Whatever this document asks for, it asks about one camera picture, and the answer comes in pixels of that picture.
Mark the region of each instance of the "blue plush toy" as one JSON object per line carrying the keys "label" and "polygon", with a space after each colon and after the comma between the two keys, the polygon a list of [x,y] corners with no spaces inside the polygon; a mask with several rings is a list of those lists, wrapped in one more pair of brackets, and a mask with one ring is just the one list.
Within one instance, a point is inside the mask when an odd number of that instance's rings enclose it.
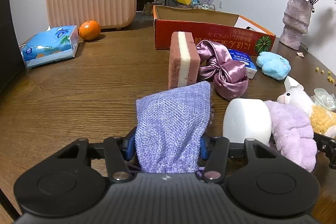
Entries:
{"label": "blue plush toy", "polygon": [[273,52],[261,52],[257,57],[257,66],[263,74],[277,80],[284,79],[291,70],[288,60]]}

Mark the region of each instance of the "purple satin headband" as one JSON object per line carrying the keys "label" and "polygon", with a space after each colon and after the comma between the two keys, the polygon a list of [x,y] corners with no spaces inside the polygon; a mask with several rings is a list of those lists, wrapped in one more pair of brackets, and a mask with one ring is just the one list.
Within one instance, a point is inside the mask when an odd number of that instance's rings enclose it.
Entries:
{"label": "purple satin headband", "polygon": [[197,46],[201,64],[200,80],[213,81],[215,90],[226,100],[238,98],[244,94],[248,85],[245,64],[232,60],[227,48],[217,42],[202,40]]}

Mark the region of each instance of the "purple plush toy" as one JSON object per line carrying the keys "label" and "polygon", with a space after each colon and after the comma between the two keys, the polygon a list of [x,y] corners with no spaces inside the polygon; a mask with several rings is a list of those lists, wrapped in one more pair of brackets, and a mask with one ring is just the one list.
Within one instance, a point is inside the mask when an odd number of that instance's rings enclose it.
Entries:
{"label": "purple plush toy", "polygon": [[272,120],[272,134],[278,151],[312,172],[316,164],[317,147],[307,114],[294,106],[266,101]]}

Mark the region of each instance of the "white roll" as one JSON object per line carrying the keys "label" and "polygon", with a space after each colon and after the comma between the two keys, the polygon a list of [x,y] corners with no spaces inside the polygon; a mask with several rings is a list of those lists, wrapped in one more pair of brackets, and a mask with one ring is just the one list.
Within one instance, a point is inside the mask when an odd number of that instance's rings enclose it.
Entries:
{"label": "white roll", "polygon": [[266,104],[259,99],[233,99],[227,106],[223,120],[223,137],[230,142],[244,143],[255,138],[269,143],[272,122]]}

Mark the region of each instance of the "open box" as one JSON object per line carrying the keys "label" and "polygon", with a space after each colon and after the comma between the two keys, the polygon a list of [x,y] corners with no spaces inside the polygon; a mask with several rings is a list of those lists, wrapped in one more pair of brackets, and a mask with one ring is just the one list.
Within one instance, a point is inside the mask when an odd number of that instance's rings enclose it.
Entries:
{"label": "open box", "polygon": [[169,50],[173,32],[191,32],[195,44],[207,39],[258,55],[272,49],[275,34],[241,15],[202,9],[154,6],[155,49]]}

